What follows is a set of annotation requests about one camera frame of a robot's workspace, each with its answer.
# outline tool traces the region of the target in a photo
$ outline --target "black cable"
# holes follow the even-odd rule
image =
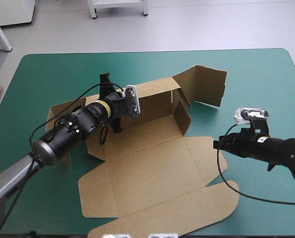
[[[30,135],[29,137],[29,144],[32,148],[32,152],[33,152],[33,157],[32,157],[32,163],[30,164],[28,170],[27,170],[27,174],[25,175],[25,177],[23,178],[23,180],[20,182],[19,186],[18,186],[18,193],[16,194],[16,197],[14,198],[11,206],[9,207],[8,211],[7,211],[7,214],[5,215],[3,221],[1,222],[0,224],[0,231],[2,230],[3,226],[5,225],[10,213],[12,212],[16,202],[18,201],[18,198],[20,196],[20,194],[22,193],[23,191],[23,188],[25,186],[25,184],[27,183],[28,179],[29,179],[29,175],[31,174],[32,172],[32,169],[33,169],[33,165],[35,162],[37,162],[39,159],[37,158],[36,156],[36,150],[35,150],[35,147],[34,147],[34,144],[32,143],[32,139],[33,139],[33,136],[35,135],[36,131],[38,129],[40,129],[41,127],[43,127],[44,125],[46,125],[47,123],[49,123],[50,121],[52,121],[53,119],[57,118],[61,113],[63,113],[64,111],[66,111],[68,108],[70,108],[73,104],[75,104],[81,97],[83,97],[86,93],[88,93],[90,90],[94,89],[95,87],[98,87],[98,86],[101,86],[101,85],[104,85],[104,84],[110,84],[110,85],[114,85],[118,88],[121,89],[121,91],[124,91],[123,88],[121,86],[119,86],[118,84],[116,83],[111,83],[111,82],[104,82],[104,83],[98,83],[92,87],[90,87],[88,90],[86,90],[84,93],[82,93],[76,100],[74,100],[72,103],[70,103],[66,108],[64,108],[63,110],[61,110],[59,113],[57,113],[56,115],[54,115],[52,118],[50,118],[49,120],[47,120],[45,123],[41,124],[40,126],[36,127],[32,134]]]
[[[224,138],[229,134],[229,132],[234,128],[236,127],[237,124],[234,124],[233,126],[231,126],[227,133],[225,134],[224,137],[222,137],[220,143],[219,143],[219,146],[218,146],[218,150],[217,150],[217,164],[218,164],[218,170],[219,170],[219,174],[220,174],[220,177],[222,178],[223,182],[225,182],[225,184],[231,188],[234,192],[244,196],[244,197],[248,197],[248,198],[251,198],[251,199],[254,199],[254,200],[258,200],[258,201],[262,201],[262,202],[270,202],[270,203],[277,203],[277,204],[284,204],[284,205],[295,205],[295,202],[284,202],[284,201],[276,201],[276,200],[269,200],[269,199],[264,199],[264,198],[259,198],[259,197],[254,197],[254,196],[251,196],[249,194],[245,194],[243,192],[240,192],[238,190],[236,190],[234,187],[232,187],[228,182],[227,180],[225,179],[225,177],[222,175],[222,171],[221,171],[221,168],[220,168],[220,160],[219,160],[219,152],[220,152],[220,147],[221,147],[221,144],[224,140]]]

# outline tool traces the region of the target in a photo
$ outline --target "yellow ring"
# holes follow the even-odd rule
[[[106,102],[101,101],[101,100],[96,100],[96,103],[100,103],[103,107],[106,108],[107,113],[108,113],[108,118],[109,118],[111,116],[111,108],[109,107],[109,105]]]

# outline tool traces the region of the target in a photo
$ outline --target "green table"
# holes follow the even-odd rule
[[[0,106],[0,171],[29,151],[28,137],[51,105],[76,98],[99,82],[99,74],[110,72],[113,82],[125,86],[175,75],[194,64],[226,70],[228,76],[220,108],[193,103],[186,136],[218,138],[234,124],[235,109],[260,107],[269,111],[273,137],[295,137],[295,67],[283,49],[27,55]],[[275,167],[269,173],[266,163],[224,156],[229,164],[225,176],[241,191],[295,201],[295,182],[287,169]],[[45,167],[27,183],[4,233],[86,234],[113,220],[87,219],[80,209],[78,179],[102,161],[88,155],[83,143],[72,151],[70,162]],[[295,235],[295,206],[241,197],[224,221],[193,234]]]

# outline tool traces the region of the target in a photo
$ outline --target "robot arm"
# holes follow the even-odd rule
[[[287,167],[295,179],[295,139],[277,139],[269,135],[268,113],[262,109],[240,108],[235,113],[237,124],[250,124],[239,133],[220,136],[213,147],[231,154],[254,158],[269,163],[267,170],[276,165]]]
[[[101,83],[109,82],[109,74],[100,75]],[[101,128],[100,143],[105,142],[107,123],[114,132],[121,132],[121,118],[138,118],[140,107],[135,86],[117,92],[111,84],[101,85],[99,100],[77,107],[57,120],[55,127],[34,142],[35,155],[28,153],[20,161],[0,173],[0,225],[5,216],[5,204],[19,189],[32,166],[29,177],[43,166],[56,164],[66,153]]]

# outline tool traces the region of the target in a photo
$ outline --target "white cabinet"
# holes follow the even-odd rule
[[[35,0],[0,0],[0,26],[32,21]]]
[[[88,0],[92,18],[97,18],[97,10],[109,7],[143,7],[144,15],[148,15],[148,0]]]

